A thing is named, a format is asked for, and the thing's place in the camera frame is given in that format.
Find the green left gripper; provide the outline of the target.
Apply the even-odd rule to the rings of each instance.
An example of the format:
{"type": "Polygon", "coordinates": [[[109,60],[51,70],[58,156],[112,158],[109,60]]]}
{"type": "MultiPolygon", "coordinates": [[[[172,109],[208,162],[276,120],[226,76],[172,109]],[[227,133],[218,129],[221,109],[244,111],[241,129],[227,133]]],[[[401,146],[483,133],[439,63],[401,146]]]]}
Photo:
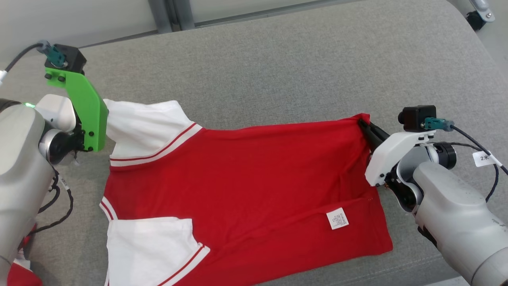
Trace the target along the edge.
{"type": "Polygon", "coordinates": [[[45,71],[51,76],[49,85],[66,90],[78,118],[78,130],[71,136],[73,149],[84,152],[103,150],[108,109],[94,86],[82,73],[53,68],[45,71]]]}

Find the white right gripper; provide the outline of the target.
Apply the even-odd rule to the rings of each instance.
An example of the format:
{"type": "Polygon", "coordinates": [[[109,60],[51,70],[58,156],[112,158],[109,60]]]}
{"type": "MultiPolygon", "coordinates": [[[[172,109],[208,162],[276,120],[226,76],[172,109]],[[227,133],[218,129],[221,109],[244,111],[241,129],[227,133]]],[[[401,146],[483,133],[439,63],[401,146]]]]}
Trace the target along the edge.
{"type": "Polygon", "coordinates": [[[415,145],[426,143],[429,137],[436,133],[435,131],[420,133],[404,131],[390,135],[379,126],[367,123],[363,119],[358,120],[358,125],[370,151],[373,152],[365,172],[366,181],[370,186],[383,185],[382,174],[392,170],[415,145]]]}

